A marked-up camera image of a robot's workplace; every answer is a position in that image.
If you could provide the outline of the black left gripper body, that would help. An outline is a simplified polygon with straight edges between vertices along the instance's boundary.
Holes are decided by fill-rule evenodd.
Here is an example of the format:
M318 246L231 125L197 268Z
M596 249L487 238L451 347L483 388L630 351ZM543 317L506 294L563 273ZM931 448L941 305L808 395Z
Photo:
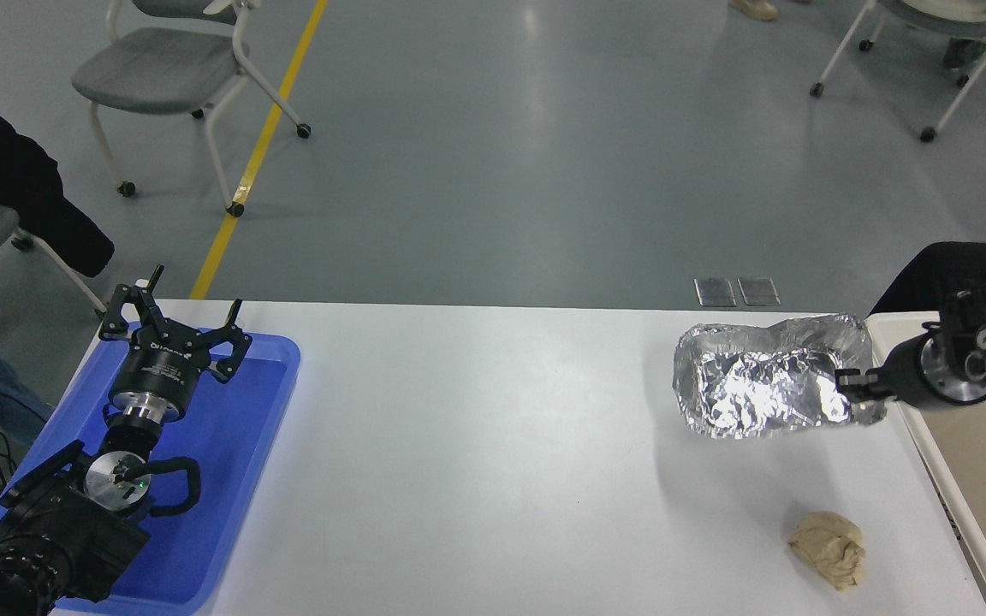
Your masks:
M110 402L125 410L132 403L159 399L161 408L186 411L200 376L211 365L205 350L185 350L177 340L136 330L110 389Z

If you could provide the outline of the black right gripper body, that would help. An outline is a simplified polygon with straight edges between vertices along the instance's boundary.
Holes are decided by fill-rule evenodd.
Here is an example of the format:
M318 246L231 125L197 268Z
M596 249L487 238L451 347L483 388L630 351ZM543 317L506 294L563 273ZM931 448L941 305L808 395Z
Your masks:
M942 398L928 382L921 366L921 351L930 341L930 335L916 336L893 347L887 356L889 388L908 405L942 405Z

